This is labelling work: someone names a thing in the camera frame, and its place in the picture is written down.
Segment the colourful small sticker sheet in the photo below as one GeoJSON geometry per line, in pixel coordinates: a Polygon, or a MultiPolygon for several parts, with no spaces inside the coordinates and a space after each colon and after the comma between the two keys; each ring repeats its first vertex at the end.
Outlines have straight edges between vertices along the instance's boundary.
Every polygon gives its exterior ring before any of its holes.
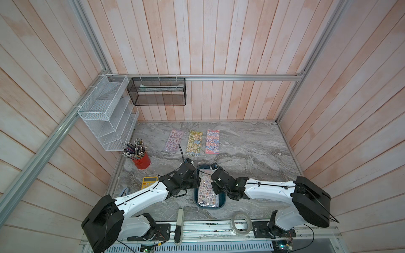
{"type": "Polygon", "coordinates": [[[200,154],[200,146],[202,141],[202,132],[190,131],[186,155],[190,157],[198,157],[200,154]]]}

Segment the pink sticker sheet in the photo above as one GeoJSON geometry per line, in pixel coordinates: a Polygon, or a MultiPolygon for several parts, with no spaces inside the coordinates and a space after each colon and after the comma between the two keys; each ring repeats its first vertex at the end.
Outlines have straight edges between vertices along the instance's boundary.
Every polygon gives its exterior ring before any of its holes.
{"type": "Polygon", "coordinates": [[[176,129],[172,129],[169,138],[164,147],[164,152],[176,153],[179,150],[179,144],[181,142],[184,132],[176,129]]]}

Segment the red blue cat sticker sheet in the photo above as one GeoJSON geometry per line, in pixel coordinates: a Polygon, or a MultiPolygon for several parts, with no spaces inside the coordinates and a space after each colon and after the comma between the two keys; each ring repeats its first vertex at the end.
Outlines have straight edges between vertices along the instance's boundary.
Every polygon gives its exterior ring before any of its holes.
{"type": "Polygon", "coordinates": [[[207,130],[206,134],[206,148],[205,153],[208,155],[217,155],[219,154],[219,130],[207,130]]]}

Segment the pastel sticker sheet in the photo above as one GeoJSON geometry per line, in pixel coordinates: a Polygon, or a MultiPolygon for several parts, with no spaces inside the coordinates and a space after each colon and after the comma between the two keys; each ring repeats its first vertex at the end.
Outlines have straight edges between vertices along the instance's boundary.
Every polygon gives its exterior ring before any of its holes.
{"type": "Polygon", "coordinates": [[[198,188],[197,204],[201,207],[219,207],[219,195],[215,194],[212,187],[212,174],[213,172],[208,169],[202,169],[199,171],[201,181],[198,188]]]}

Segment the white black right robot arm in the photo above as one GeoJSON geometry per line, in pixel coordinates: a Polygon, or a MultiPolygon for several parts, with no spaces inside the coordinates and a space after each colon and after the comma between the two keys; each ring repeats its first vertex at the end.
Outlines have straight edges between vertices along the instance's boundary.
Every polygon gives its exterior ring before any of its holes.
{"type": "Polygon", "coordinates": [[[281,237],[296,226],[309,223],[328,228],[333,217],[330,214],[331,196],[306,177],[294,181],[270,182],[233,178],[217,163],[211,176],[216,194],[225,193],[230,199],[268,199],[287,204],[281,211],[273,211],[267,228],[273,237],[281,237]]]}

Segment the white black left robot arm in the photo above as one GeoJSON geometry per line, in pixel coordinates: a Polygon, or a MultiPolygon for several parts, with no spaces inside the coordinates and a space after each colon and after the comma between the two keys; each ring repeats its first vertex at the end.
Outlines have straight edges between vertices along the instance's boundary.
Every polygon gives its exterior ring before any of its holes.
{"type": "Polygon", "coordinates": [[[155,203],[180,197],[181,191],[196,189],[199,184],[193,162],[185,159],[176,170],[159,177],[145,189],[118,198],[102,197],[81,225],[93,252],[103,253],[117,240],[156,240],[160,233],[151,215],[134,215],[155,203]]]}

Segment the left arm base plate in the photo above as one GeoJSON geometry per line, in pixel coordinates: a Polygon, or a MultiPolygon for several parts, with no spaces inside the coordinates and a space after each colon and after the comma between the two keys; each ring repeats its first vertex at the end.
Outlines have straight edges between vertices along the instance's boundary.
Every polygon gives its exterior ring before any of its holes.
{"type": "Polygon", "coordinates": [[[132,236],[127,241],[168,241],[170,239],[171,224],[161,223],[152,226],[144,236],[132,236]]]}

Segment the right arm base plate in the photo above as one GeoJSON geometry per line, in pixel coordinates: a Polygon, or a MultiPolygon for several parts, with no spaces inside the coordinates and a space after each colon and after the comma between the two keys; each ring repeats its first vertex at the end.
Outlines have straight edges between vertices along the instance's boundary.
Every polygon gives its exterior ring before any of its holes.
{"type": "Polygon", "coordinates": [[[290,230],[282,230],[275,225],[271,225],[269,221],[253,221],[253,233],[255,238],[294,238],[296,232],[292,228],[290,230]]]}

